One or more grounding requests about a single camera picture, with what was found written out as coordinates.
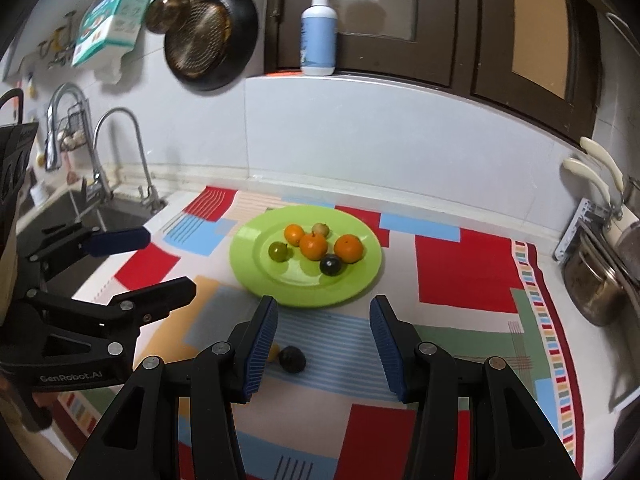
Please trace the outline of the black hanging frying pan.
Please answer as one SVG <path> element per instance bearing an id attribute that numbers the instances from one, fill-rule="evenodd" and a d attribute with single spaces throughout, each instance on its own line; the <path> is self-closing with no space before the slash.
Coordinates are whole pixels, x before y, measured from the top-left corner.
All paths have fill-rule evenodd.
<path id="1" fill-rule="evenodd" d="M 193 0 L 186 24 L 163 35 L 168 67 L 188 87 L 218 90 L 242 74 L 258 27 L 253 0 Z"/>

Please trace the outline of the dark plum on plate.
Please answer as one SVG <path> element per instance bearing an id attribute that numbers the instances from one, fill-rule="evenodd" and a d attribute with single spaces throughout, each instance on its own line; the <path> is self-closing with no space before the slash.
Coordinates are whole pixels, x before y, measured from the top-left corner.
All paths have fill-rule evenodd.
<path id="1" fill-rule="evenodd" d="M 342 272 L 343 266 L 342 259 L 333 254 L 325 255 L 319 263 L 321 273 L 326 276 L 337 276 Z"/>

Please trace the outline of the teal white paper package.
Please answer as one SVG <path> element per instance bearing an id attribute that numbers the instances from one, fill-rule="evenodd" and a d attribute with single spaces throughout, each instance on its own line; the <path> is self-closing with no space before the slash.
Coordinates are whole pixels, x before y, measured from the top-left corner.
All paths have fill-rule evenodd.
<path id="1" fill-rule="evenodd" d="M 96 0 L 80 21 L 72 66 L 104 84 L 122 78 L 122 58 L 136 46 L 151 0 Z"/>

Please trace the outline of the large orange with stem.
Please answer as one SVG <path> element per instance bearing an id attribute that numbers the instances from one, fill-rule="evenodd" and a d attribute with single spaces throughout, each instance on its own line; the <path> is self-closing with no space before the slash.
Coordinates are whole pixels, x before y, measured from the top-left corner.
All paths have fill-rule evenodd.
<path id="1" fill-rule="evenodd" d="M 302 255 L 311 261 L 321 260 L 329 250 L 328 241 L 313 232 L 306 233 L 298 246 Z"/>

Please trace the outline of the pale small fruit behind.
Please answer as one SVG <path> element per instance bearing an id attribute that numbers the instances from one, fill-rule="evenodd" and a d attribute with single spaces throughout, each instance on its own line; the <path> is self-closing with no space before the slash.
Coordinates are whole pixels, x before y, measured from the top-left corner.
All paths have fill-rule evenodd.
<path id="1" fill-rule="evenodd" d="M 311 232 L 316 235 L 323 236 L 324 238 L 328 238 L 330 235 L 330 228 L 325 223 L 317 222 L 312 226 Z"/>

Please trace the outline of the colourful patterned table mat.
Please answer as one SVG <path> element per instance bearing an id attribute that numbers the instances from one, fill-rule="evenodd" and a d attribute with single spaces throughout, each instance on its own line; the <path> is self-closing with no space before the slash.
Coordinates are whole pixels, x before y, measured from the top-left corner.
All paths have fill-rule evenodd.
<path id="1" fill-rule="evenodd" d="M 459 359 L 501 356 L 518 374 L 576 466 L 584 462 L 584 411 L 574 360 L 535 245 L 390 212 L 311 203 L 209 186 L 175 196 L 149 223 L 141 252 L 99 266 L 76 298 L 105 304 L 122 292 L 187 276 L 192 304 L 146 326 L 136 355 L 189 359 L 249 318 L 259 296 L 235 278 L 229 249 L 244 224 L 286 206 L 339 209 L 382 246 L 378 277 L 356 298 L 324 308 L 282 304 L 274 341 L 304 352 L 288 374 L 266 367 L 250 404 L 234 411 L 252 479 L 397 479 L 414 421 L 390 392 L 370 329 L 369 304 L 390 300 L 398 318 Z"/>

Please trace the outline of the dark plum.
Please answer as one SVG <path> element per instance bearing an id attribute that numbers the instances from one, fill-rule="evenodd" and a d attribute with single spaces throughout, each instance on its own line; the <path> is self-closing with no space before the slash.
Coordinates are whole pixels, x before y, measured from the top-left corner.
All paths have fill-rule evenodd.
<path id="1" fill-rule="evenodd" d="M 299 374 L 306 368 L 307 360 L 302 350 L 287 346 L 278 353 L 278 363 L 288 374 Z"/>
<path id="2" fill-rule="evenodd" d="M 319 263 L 321 273 L 326 276 L 337 276 L 342 272 L 343 266 L 342 259 L 333 254 L 325 255 Z"/>

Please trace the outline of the lime green plate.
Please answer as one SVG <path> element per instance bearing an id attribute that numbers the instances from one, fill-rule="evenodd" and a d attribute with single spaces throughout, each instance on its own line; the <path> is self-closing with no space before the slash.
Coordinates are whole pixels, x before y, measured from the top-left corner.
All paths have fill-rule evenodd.
<path id="1" fill-rule="evenodd" d="M 374 283 L 383 252 L 370 226 L 348 212 L 286 206 L 244 224 L 229 249 L 235 278 L 292 308 L 344 304 Z"/>

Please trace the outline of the steel pot on rack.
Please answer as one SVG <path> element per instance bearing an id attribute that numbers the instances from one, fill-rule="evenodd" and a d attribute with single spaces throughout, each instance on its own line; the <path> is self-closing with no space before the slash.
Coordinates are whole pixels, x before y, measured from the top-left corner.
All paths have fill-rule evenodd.
<path id="1" fill-rule="evenodd" d="M 628 296 L 614 269 L 585 232 L 577 234 L 562 274 L 575 307 L 595 326 L 610 325 L 628 304 Z"/>

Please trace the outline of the dark kitchen sink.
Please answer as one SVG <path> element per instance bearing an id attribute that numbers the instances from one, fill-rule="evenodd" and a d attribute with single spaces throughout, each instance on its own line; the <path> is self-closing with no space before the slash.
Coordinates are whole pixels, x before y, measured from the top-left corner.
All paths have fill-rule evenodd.
<path id="1" fill-rule="evenodd" d="M 71 297 L 114 252 L 140 248 L 150 238 L 142 226 L 152 218 L 149 208 L 114 198 L 82 209 L 80 194 L 64 193 L 27 223 L 17 235 L 15 291 L 31 289 Z"/>

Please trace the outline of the dark brown window frame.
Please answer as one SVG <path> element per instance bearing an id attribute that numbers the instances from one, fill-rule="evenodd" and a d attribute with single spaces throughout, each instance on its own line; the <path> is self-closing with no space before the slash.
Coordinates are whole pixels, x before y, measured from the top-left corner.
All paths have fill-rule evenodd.
<path id="1" fill-rule="evenodd" d="M 311 0 L 267 0 L 266 69 L 296 70 Z M 330 0 L 336 68 L 437 88 L 570 143 L 590 136 L 600 30 L 586 0 Z"/>

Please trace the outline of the tall spring kitchen faucet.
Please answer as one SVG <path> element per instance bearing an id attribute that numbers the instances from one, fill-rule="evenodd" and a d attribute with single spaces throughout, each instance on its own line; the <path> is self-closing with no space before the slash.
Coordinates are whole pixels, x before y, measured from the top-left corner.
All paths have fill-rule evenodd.
<path id="1" fill-rule="evenodd" d="M 44 169 L 47 172 L 62 167 L 62 151 L 85 146 L 89 153 L 92 180 L 82 180 L 84 200 L 107 203 L 113 198 L 111 185 L 93 145 L 89 101 L 77 84 L 66 82 L 56 88 L 46 111 L 47 136 L 44 142 Z"/>

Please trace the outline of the orange on plate right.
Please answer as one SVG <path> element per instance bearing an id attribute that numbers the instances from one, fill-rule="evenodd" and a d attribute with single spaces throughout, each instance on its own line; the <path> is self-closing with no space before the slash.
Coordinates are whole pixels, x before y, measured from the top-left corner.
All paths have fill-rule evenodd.
<path id="1" fill-rule="evenodd" d="M 358 236 L 344 234 L 334 242 L 333 251 L 344 263 L 352 264 L 363 257 L 364 247 Z"/>

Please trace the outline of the small orange on plate left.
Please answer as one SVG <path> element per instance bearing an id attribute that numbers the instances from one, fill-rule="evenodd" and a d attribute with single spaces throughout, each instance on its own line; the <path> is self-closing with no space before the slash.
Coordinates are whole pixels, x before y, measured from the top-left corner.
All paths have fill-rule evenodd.
<path id="1" fill-rule="evenodd" d="M 292 223 L 285 227 L 283 231 L 286 242 L 293 247 L 298 247 L 300 241 L 305 236 L 305 230 L 298 224 Z"/>

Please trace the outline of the small brass hanging pot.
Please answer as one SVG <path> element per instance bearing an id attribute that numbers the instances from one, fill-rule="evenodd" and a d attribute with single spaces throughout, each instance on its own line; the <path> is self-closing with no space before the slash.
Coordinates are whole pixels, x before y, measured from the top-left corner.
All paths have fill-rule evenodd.
<path id="1" fill-rule="evenodd" d="M 153 0 L 146 9 L 144 24 L 152 34 L 179 30 L 189 18 L 193 0 Z"/>

